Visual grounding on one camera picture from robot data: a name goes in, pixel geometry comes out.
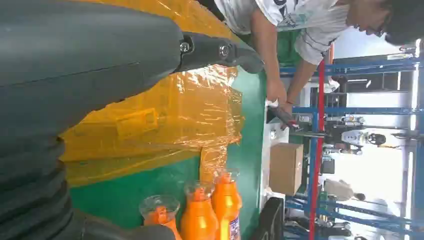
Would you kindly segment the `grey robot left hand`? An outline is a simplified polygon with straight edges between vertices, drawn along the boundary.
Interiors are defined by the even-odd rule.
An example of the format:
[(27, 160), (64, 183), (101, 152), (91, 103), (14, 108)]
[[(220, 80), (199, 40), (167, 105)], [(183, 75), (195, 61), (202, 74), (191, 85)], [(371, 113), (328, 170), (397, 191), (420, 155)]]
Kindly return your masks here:
[(172, 240), (163, 225), (124, 230), (73, 209), (60, 134), (170, 74), (263, 61), (247, 44), (187, 32), (169, 17), (74, 0), (0, 3), (0, 237)]

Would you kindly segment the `person's right hand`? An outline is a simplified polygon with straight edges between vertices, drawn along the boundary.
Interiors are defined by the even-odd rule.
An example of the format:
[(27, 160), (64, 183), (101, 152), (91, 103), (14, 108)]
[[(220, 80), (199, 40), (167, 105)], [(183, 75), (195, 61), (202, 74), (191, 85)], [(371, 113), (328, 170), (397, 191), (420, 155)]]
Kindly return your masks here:
[(268, 77), (266, 79), (266, 100), (272, 103), (285, 104), (287, 92), (284, 83), (279, 78)]

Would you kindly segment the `person's left hand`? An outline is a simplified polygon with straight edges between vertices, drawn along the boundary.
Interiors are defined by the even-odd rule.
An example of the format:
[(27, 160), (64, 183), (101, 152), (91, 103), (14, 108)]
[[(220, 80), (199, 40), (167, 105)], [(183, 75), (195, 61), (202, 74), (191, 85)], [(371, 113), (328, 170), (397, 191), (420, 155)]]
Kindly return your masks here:
[(296, 118), (293, 117), (293, 105), (290, 103), (280, 103), (276, 109), (276, 116), (281, 120), (280, 128), (285, 130), (287, 128), (298, 131), (300, 125)]

